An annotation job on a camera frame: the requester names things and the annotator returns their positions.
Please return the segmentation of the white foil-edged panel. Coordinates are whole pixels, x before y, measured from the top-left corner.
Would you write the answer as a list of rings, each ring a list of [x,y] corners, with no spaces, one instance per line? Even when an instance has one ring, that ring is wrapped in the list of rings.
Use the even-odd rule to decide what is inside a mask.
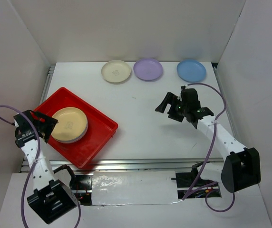
[[[174,178],[174,171],[95,172],[92,179],[92,204],[174,204],[179,201]]]

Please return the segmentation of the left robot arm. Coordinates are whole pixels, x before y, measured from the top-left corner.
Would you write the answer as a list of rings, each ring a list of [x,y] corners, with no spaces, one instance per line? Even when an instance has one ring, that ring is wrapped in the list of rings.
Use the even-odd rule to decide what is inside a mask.
[[[27,202],[46,224],[78,206],[71,190],[77,186],[77,176],[66,173],[59,180],[42,151],[57,123],[56,119],[32,110],[14,116],[15,144],[26,155],[29,167],[34,167],[33,194],[27,197]]]

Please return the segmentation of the aluminium front rail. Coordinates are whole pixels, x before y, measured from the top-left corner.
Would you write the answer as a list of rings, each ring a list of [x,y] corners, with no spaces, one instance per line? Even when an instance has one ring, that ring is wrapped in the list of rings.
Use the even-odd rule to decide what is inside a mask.
[[[203,158],[187,159],[141,159],[141,160],[99,160],[92,161],[84,168],[77,168],[68,161],[51,160],[53,169],[68,165],[76,172],[92,171],[151,171],[151,170],[187,170],[193,165],[203,162]]]

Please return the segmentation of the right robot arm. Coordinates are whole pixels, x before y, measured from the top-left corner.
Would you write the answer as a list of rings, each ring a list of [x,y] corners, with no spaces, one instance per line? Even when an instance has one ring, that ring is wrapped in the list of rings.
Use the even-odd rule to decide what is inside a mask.
[[[187,120],[211,142],[203,164],[191,174],[194,185],[202,186],[212,180],[235,193],[261,182],[259,152],[237,141],[209,108],[201,107],[195,89],[183,86],[179,96],[168,92],[155,111],[163,113],[167,105],[170,105],[168,118]]]

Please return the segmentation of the purple plate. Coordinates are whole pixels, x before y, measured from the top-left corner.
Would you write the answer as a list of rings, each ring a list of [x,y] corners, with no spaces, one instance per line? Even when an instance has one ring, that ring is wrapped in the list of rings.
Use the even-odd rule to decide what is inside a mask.
[[[161,63],[153,58],[142,58],[135,62],[133,71],[137,78],[144,81],[154,81],[163,75]]]
[[[79,136],[79,137],[77,137],[77,138],[75,138],[75,139],[72,139],[72,140],[67,140],[67,141],[64,141],[64,140],[58,140],[58,142],[60,142],[60,143],[65,143],[65,144],[71,144],[71,143],[76,143],[76,142],[78,142],[78,141],[80,141],[81,139],[83,139],[83,135],[81,135],[81,136]]]

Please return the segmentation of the cream plate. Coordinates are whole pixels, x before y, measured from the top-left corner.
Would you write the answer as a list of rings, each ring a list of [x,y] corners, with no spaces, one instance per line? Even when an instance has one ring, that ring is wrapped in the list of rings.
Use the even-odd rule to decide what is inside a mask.
[[[131,72],[131,67],[121,60],[111,60],[101,68],[103,79],[116,84],[126,81],[130,77]]]

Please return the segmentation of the orange plate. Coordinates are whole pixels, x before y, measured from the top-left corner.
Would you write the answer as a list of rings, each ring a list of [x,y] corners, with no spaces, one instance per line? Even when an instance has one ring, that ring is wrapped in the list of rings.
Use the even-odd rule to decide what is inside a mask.
[[[58,110],[52,115],[58,122],[51,136],[61,143],[74,143],[80,140],[87,132],[88,118],[78,108],[66,107]]]

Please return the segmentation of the red plastic bin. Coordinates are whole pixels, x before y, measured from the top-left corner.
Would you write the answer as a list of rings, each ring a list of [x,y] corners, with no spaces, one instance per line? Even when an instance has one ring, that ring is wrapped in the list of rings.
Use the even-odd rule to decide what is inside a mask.
[[[48,144],[77,168],[84,168],[114,135],[118,124],[64,87],[58,89],[35,111],[52,116],[56,111],[75,107],[88,118],[88,130],[78,142],[64,144],[50,137]]]

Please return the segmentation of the blue plate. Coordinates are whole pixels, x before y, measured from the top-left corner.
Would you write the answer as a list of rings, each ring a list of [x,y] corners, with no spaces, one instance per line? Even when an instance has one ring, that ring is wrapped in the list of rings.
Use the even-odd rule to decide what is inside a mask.
[[[182,80],[191,83],[203,81],[207,74],[204,65],[193,59],[181,61],[177,65],[176,71]]]

